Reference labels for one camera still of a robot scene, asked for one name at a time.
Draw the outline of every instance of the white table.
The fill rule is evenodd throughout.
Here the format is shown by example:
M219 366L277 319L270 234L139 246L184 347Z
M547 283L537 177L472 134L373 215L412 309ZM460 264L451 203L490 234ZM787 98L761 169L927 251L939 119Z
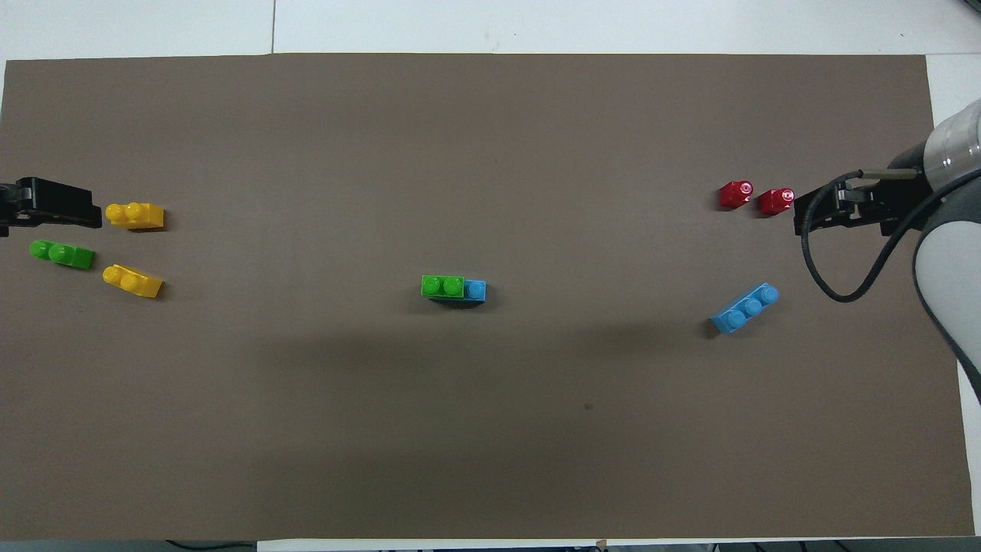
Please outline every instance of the white table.
M981 97L981 15L959 0L0 0L4 62L283 52L925 54L935 123ZM828 175L845 169L828 167ZM977 532L981 407L958 373ZM589 546L607 536L616 535L303 539L260 550Z

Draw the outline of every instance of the brown surface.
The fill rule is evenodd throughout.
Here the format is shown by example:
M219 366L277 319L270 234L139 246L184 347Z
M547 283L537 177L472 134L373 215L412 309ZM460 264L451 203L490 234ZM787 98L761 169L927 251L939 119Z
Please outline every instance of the brown surface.
M790 213L713 207L931 128L921 57L11 62L0 177L168 229L0 243L0 538L970 533L914 241L835 304ZM842 287L883 243L815 241ZM112 262L161 298L103 284ZM490 300L424 301L423 273ZM761 281L782 299L711 337Z

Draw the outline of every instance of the blue lego brick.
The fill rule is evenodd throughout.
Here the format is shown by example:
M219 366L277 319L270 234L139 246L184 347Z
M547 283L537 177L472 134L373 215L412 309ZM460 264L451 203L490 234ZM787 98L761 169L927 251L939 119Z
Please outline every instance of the blue lego brick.
M712 314L711 320L715 327L724 334L731 334L742 328L754 316L780 299L780 292L773 286L762 283L749 290L721 310Z
M462 298L430 298L430 301L462 303L483 303L487 300L488 283L484 280L463 280Z

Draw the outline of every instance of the lego stud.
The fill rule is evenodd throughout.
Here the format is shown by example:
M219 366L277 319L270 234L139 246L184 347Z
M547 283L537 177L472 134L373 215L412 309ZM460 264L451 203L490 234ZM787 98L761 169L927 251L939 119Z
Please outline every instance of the lego stud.
M110 266L102 271L102 281L107 284L117 285L123 279L123 271L116 266Z
M423 276L423 295L434 295L439 293L439 278L436 276Z
M48 250L48 258L55 262L69 263L72 262L72 253L64 244L55 244Z
M777 291L773 286L767 286L759 292L759 298L763 305L766 306L771 303L776 303L780 299L780 292Z
M126 220L126 214L123 212L123 206L118 203L110 203L106 205L106 218L112 222L121 222Z
M442 290L447 295L458 296L463 291L463 278L449 277L442 281Z
M742 328L746 325L746 315L742 314L738 310L733 310L726 314L726 323L733 330Z
M464 288L463 297L466 299L482 301L487 295L487 284L479 280L468 280Z
M51 242L45 242L44 240L37 240L30 245L30 254L37 258L43 258L47 260L48 250L53 246Z
M126 206L126 217L129 219L138 219L139 216L143 214L143 207L139 206L139 203L133 202Z
M759 212L770 216L782 213L791 208L794 197L794 191L790 188L767 190L759 196Z
M763 304L755 299L750 299L743 303L743 310L745 310L746 314L749 316L756 316L757 314L763 312Z
M749 203L752 196L752 184L745 180L730 182L719 191L719 204L735 209Z
M128 292L134 292L139 287L139 278L132 274L126 274L120 278L120 287Z

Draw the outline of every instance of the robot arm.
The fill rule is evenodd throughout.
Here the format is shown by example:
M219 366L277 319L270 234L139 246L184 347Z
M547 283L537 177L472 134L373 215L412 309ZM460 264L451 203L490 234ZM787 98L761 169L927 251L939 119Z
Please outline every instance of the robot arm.
M92 204L92 192L37 177L0 184L0 238L11 226L78 224L102 228L102 209Z
M981 400L981 179L930 217L913 258L923 306L954 349Z
M858 178L881 180L853 188L849 180ZM938 125L889 169L842 175L801 196L794 208L804 262L818 287L841 303L871 287L907 230L922 231L913 259L916 290L981 401L981 100ZM889 241L854 292L836 293L810 258L809 233L874 223Z

